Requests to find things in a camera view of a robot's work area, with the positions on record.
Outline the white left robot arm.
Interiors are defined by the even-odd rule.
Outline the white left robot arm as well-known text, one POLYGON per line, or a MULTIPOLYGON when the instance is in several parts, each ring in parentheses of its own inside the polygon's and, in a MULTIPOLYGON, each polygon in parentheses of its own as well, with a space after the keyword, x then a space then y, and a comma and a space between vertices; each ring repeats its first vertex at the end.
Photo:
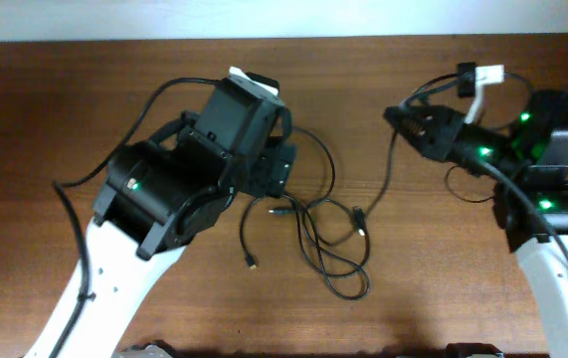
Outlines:
POLYGON ((137 143, 122 141, 80 259, 33 357, 108 357, 145 296, 235 198, 277 198, 294 162, 291 114, 275 80, 231 69, 199 112, 185 111, 137 143))

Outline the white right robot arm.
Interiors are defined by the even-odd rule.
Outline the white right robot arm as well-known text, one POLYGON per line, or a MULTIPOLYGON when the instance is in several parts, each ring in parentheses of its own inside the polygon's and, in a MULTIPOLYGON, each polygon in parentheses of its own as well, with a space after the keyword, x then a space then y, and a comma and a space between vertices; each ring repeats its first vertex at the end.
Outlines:
POLYGON ((534 92, 502 134, 443 105, 389 106, 423 157, 494 180, 493 212, 535 299, 552 357, 568 357, 568 93, 534 92))

